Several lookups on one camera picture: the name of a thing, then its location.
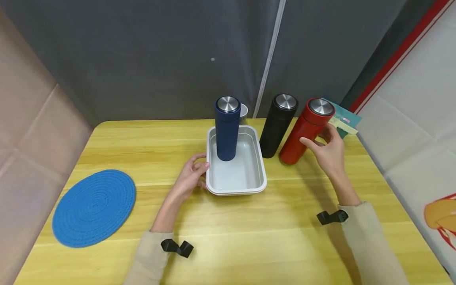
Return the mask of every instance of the beige sleeve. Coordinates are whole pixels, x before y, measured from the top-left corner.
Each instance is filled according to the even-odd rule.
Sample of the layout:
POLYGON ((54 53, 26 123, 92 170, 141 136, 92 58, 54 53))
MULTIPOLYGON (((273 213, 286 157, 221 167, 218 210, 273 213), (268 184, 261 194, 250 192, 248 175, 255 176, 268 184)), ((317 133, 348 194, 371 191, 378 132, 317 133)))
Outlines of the beige sleeve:
POLYGON ((348 214, 342 223, 347 243, 366 285, 408 284, 407 277, 394 252, 388 246, 382 225, 372 205, 339 206, 348 214))
POLYGON ((124 285, 159 285, 169 257, 161 242, 173 237, 173 233, 145 232, 124 285))

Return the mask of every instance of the hand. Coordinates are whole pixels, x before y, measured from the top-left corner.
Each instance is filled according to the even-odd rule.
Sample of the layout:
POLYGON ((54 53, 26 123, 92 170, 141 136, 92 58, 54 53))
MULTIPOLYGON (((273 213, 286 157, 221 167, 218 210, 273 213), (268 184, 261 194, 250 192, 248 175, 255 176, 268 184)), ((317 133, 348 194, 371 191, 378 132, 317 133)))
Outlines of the hand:
POLYGON ((209 162, 196 162, 203 157, 206 157, 206 153, 195 154, 184 164, 168 196, 177 198, 183 202, 193 193, 193 189, 196 186, 207 189, 206 183, 200 180, 200 178, 206 178, 209 162))
POLYGON ((315 154, 316 161, 326 175, 331 177, 345 173, 344 144, 336 128, 330 123, 326 124, 319 137, 327 144, 307 138, 300 138, 299 141, 315 154))

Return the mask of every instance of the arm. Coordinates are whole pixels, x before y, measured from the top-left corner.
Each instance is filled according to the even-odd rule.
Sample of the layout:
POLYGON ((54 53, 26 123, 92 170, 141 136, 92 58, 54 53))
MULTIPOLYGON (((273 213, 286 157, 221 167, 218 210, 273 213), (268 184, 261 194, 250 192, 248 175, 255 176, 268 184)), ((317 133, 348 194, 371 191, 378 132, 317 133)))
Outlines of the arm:
POLYGON ((336 128, 328 124, 318 141, 301 138, 316 156, 328 175, 339 201, 339 209, 348 214, 342 229, 361 275, 367 285, 408 284, 407 277, 383 234, 382 225, 372 205, 361 202, 353 189, 344 167, 344 145, 336 128))
POLYGON ((196 186, 206 188, 200 180, 209 168, 209 163, 196 162, 206 157, 197 154, 187 161, 174 186, 164 199, 155 221, 141 238, 135 259, 128 272, 124 285, 158 285, 163 275, 169 253, 163 251, 161 242, 173 238, 172 230, 182 203, 192 194, 196 186))

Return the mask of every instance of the thermos bottle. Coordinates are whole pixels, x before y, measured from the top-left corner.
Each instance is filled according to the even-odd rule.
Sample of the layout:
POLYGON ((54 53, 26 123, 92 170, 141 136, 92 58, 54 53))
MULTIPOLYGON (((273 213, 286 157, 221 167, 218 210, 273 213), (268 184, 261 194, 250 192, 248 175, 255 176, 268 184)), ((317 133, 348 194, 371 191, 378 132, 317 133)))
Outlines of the thermos bottle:
POLYGON ((259 140, 261 154, 264 158, 271 158, 275 155, 297 108, 298 101, 291 95, 279 94, 272 99, 259 140))
POLYGON ((235 97, 215 101, 215 140, 220 160, 230 161, 236 155, 240 114, 241 103, 235 97))
POLYGON ((334 106, 324 99, 313 98, 307 101, 304 110, 279 153, 280 160, 286 164, 297 163, 307 149, 299 141, 299 138, 316 139, 323 131, 326 123, 329 122, 329 119, 334 115, 334 112, 334 106))

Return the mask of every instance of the blue thermos bottle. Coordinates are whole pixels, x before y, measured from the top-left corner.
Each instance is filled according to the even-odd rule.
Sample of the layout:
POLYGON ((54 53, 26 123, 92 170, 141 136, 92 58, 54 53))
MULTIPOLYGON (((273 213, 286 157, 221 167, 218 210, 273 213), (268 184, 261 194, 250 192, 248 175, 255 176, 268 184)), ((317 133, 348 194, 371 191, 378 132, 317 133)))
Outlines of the blue thermos bottle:
POLYGON ((241 103, 235 97, 215 101, 215 139, 220 160, 230 161, 236 155, 240 115, 241 103))

